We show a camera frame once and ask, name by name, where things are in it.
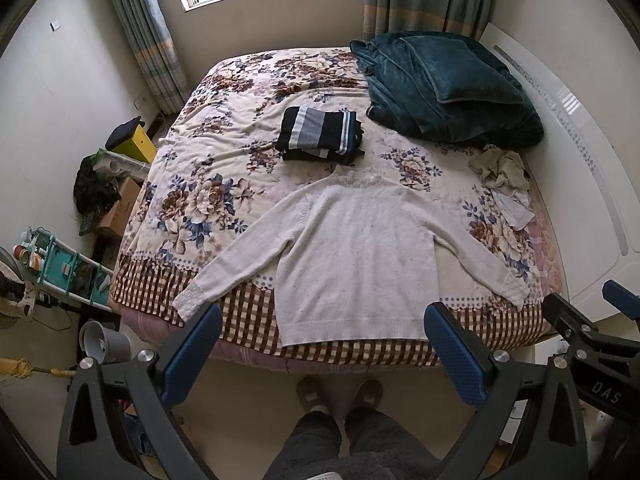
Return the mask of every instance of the metal bolt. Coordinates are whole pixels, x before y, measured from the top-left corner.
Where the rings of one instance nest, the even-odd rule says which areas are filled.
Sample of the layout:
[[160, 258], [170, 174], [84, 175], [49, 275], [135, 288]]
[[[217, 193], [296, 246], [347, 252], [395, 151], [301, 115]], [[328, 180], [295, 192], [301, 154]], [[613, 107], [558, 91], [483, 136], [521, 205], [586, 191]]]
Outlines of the metal bolt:
[[507, 352], [506, 350], [496, 350], [494, 352], [494, 360], [498, 361], [499, 363], [505, 363], [510, 358], [511, 356], [509, 355], [509, 352]]
[[138, 353], [138, 361], [142, 361], [143, 363], [148, 363], [155, 356], [156, 356], [156, 353], [153, 350], [150, 350], [150, 349], [141, 350]]
[[80, 367], [82, 368], [82, 370], [88, 370], [93, 365], [94, 365], [94, 358], [92, 357], [85, 357], [80, 361]]
[[561, 370], [563, 370], [564, 368], [566, 368], [566, 360], [564, 359], [564, 357], [558, 356], [554, 359], [554, 365], [556, 366], [556, 368], [560, 368]]

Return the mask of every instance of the sock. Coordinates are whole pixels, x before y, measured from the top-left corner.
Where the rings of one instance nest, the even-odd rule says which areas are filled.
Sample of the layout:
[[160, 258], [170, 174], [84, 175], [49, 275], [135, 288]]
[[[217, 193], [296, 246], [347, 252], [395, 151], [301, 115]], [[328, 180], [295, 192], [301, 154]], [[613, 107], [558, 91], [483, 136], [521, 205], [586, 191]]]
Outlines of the sock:
[[312, 407], [311, 411], [324, 413], [325, 415], [331, 415], [331, 413], [329, 413], [329, 408], [326, 406], [323, 406], [322, 404], [318, 404], [317, 406]]

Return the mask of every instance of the brown slipper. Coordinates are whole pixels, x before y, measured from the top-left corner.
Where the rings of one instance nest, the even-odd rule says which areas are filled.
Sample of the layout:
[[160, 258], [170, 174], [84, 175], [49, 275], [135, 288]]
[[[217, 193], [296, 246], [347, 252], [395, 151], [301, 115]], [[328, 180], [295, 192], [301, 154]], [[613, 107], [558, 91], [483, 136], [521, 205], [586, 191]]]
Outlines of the brown slipper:
[[384, 389], [377, 379], [367, 379], [358, 389], [356, 396], [353, 397], [351, 410], [355, 408], [371, 408], [375, 410], [382, 400]]
[[317, 379], [308, 376], [300, 379], [296, 385], [296, 393], [306, 413], [318, 411], [332, 414], [324, 388]]

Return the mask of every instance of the headboard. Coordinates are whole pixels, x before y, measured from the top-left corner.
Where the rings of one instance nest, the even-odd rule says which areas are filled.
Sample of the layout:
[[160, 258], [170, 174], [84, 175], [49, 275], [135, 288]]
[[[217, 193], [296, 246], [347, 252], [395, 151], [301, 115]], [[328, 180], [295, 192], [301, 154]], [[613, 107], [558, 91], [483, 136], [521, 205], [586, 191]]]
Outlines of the headboard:
[[545, 138], [524, 158], [540, 189], [558, 246], [569, 300], [591, 320], [618, 311], [602, 299], [612, 279], [640, 285], [640, 202], [604, 133], [539, 59], [489, 24], [481, 38], [523, 85]]

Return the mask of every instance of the sweater sleeve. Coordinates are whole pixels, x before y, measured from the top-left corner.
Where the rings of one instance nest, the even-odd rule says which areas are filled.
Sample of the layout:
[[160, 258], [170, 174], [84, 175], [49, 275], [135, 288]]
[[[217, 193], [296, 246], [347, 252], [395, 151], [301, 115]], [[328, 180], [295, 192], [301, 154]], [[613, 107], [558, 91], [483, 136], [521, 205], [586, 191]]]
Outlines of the sweater sleeve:
[[407, 207], [414, 218], [432, 231], [436, 241], [453, 252], [466, 271], [489, 290], [524, 306], [529, 287], [484, 245], [472, 237], [460, 222], [418, 192], [406, 190]]
[[174, 298], [186, 322], [206, 301], [224, 296], [295, 243], [309, 208], [305, 193], [294, 192], [278, 202], [205, 266]]

